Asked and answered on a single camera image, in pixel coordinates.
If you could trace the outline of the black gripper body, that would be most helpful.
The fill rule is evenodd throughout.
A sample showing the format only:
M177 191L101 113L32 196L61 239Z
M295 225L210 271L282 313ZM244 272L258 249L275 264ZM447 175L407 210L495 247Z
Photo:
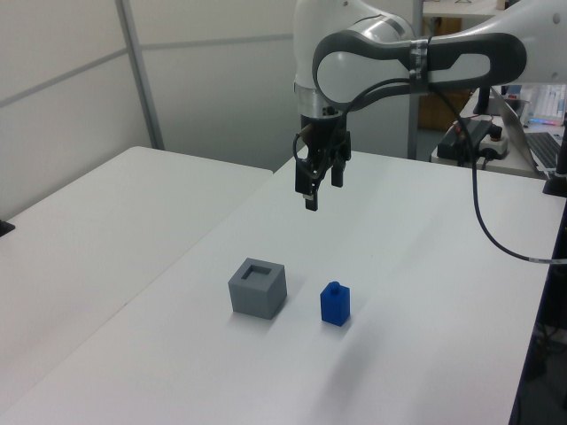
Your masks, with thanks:
M303 137L303 142L308 148L307 158L316 161L316 157L323 154L331 145L338 146L338 153L345 160L351 159L350 132L346 130L346 118L344 115L336 115L323 119L300 116L301 127L311 125L312 128Z

